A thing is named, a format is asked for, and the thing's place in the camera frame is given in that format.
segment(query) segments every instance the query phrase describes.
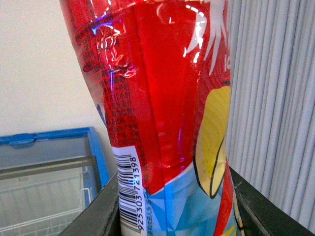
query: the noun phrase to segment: white graphic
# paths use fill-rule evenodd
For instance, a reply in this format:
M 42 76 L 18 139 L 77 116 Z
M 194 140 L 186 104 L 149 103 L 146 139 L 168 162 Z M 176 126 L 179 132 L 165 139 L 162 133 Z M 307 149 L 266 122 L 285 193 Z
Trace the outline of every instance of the white graphic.
M 223 20 L 223 11 L 224 11 L 224 4 L 225 0 L 204 0 L 203 3 L 210 3 L 210 38 L 206 50 L 206 54 L 204 60 L 209 55 L 210 49 L 213 47 L 213 54 L 212 54 L 212 62 L 209 71 L 209 76 L 212 74 L 213 69 L 216 64 L 217 55 L 219 51 L 219 45 L 221 42 L 222 34 L 224 37 L 224 42 L 227 47 L 227 35 Z M 187 48 L 187 53 L 191 52 L 195 47 L 199 45 L 201 49 L 201 45 L 203 42 L 203 34 L 205 32 L 207 26 L 207 18 L 204 16 L 203 12 L 200 12 L 195 7 L 190 5 L 186 5 L 186 8 L 196 12 L 196 26 L 195 31 L 190 41 L 190 44 Z

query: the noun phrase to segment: glossy plastic wrapper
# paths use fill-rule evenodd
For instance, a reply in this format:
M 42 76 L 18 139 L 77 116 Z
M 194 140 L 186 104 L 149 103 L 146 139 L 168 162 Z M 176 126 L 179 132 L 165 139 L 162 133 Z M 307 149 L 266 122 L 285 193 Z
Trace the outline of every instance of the glossy plastic wrapper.
M 234 236 L 226 0 L 60 0 L 109 134 L 124 236 Z

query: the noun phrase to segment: blue freezer lid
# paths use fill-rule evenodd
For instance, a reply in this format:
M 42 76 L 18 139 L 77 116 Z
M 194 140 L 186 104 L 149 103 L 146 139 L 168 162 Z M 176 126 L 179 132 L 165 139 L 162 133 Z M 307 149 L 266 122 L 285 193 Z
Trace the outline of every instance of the blue freezer lid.
M 94 127 L 0 137 L 0 170 L 90 155 L 103 187 L 109 174 Z

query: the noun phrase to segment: snack bag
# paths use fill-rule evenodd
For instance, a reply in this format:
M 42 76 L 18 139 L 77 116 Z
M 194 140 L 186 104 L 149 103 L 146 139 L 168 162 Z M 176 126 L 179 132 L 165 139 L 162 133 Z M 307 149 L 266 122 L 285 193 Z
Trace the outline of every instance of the snack bag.
M 60 0 L 118 166 L 124 236 L 241 235 L 226 0 Z

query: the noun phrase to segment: red plastic package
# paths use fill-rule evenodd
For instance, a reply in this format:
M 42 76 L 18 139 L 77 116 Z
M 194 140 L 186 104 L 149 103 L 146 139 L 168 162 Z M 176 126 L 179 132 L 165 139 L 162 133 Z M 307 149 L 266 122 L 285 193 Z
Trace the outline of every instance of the red plastic package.
M 116 158 L 122 234 L 241 235 L 224 138 L 228 2 L 60 3 Z

